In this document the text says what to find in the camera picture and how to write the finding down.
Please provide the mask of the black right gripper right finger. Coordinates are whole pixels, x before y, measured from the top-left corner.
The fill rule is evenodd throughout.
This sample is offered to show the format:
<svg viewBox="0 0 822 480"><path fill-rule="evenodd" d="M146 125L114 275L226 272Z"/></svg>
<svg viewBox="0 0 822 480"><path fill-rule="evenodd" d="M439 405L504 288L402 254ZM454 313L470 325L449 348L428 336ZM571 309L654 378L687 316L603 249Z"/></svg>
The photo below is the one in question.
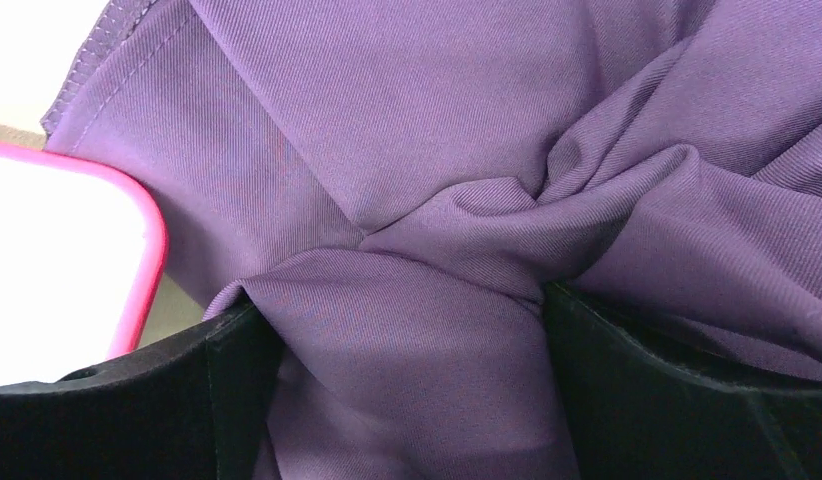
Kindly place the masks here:
<svg viewBox="0 0 822 480"><path fill-rule="evenodd" d="M562 284L543 319L585 479L822 479L822 382L686 345Z"/></svg>

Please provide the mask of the purple garment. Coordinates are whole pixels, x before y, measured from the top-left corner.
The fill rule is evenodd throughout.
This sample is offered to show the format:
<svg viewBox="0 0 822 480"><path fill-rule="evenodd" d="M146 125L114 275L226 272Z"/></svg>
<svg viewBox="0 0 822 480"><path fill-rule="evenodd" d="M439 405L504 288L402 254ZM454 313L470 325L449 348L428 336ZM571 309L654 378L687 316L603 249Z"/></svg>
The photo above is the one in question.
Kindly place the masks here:
<svg viewBox="0 0 822 480"><path fill-rule="evenodd" d="M249 479L584 479L550 284L822 382L822 1L112 1L42 125L282 340Z"/></svg>

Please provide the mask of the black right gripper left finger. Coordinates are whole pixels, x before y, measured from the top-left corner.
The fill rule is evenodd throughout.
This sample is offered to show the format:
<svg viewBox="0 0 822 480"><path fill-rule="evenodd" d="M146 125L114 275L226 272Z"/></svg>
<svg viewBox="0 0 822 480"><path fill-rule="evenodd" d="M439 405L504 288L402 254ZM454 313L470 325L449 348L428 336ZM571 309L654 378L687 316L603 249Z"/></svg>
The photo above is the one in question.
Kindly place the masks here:
<svg viewBox="0 0 822 480"><path fill-rule="evenodd" d="M284 345L249 301L54 383L0 387L0 479L249 479Z"/></svg>

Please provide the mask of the pink-framed whiteboard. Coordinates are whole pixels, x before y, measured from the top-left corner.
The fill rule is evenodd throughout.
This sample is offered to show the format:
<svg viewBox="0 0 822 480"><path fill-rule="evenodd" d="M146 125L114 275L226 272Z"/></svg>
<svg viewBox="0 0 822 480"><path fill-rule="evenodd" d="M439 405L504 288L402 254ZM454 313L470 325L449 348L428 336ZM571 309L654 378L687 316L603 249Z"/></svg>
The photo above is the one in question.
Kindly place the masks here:
<svg viewBox="0 0 822 480"><path fill-rule="evenodd" d="M166 250L161 212L129 176L0 143L0 386L133 351Z"/></svg>

